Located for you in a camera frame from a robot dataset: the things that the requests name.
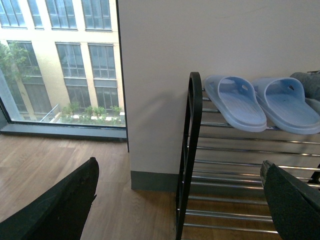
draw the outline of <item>metal shoe rack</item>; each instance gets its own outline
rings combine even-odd
[[[206,97],[200,74],[191,72],[176,192],[175,240],[182,239],[186,228],[277,234],[268,210],[261,215],[253,212],[260,207],[268,209],[260,180],[263,160],[274,162],[320,189],[320,154],[317,153],[320,134],[291,134],[279,130],[272,122],[267,124],[267,130],[260,133],[231,127]],[[195,209],[197,203],[201,209]],[[212,211],[212,205],[222,203],[239,205],[236,209],[246,206],[250,210],[245,214],[229,212],[223,207],[222,210],[228,212]],[[189,222],[193,217],[204,218],[204,221]],[[220,220],[231,225],[219,224]],[[255,226],[260,228],[232,225],[237,221],[257,222]]]

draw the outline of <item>gray slipper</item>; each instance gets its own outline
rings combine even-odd
[[[295,72],[290,77],[302,83],[306,98],[320,101],[320,71],[311,73]]]

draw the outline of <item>balcony railing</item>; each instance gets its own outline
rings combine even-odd
[[[45,115],[40,122],[41,123],[52,123],[56,116],[60,113],[59,104],[57,104],[50,112]]]

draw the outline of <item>building window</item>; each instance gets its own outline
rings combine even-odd
[[[85,27],[88,30],[111,30],[109,0],[82,0]]]
[[[118,90],[115,87],[95,87],[98,106],[111,110],[113,106],[119,106]]]
[[[26,28],[18,0],[0,0],[0,22],[3,28]]]
[[[28,113],[25,102],[21,96],[18,85],[16,82],[10,83],[10,92],[12,94],[13,100],[18,108],[19,112],[22,114]]]
[[[79,44],[56,44],[64,77],[86,78]]]
[[[43,25],[42,25],[39,9],[37,6],[37,1],[36,0],[28,0],[28,4],[29,4],[31,15],[32,15],[34,27],[36,29],[44,29]]]
[[[87,86],[72,86],[67,85],[66,89],[69,94],[70,102],[78,104],[79,114],[83,113],[87,107],[90,106],[90,97]]]
[[[91,103],[80,45],[57,43],[56,48],[70,102],[78,103],[80,112],[83,112]]]
[[[116,79],[114,47],[89,44],[94,79]]]
[[[45,0],[52,29],[76,29],[72,0]]]
[[[22,83],[34,113],[47,114],[51,110],[51,104],[31,42],[8,41],[8,44],[11,48],[18,46],[25,50],[25,61],[22,66],[18,65],[19,71],[22,74]]]

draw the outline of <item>tree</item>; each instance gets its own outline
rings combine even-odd
[[[11,42],[9,46],[0,43],[0,69],[11,91],[16,82],[27,81],[34,68],[37,67],[28,66],[28,51],[18,42]]]

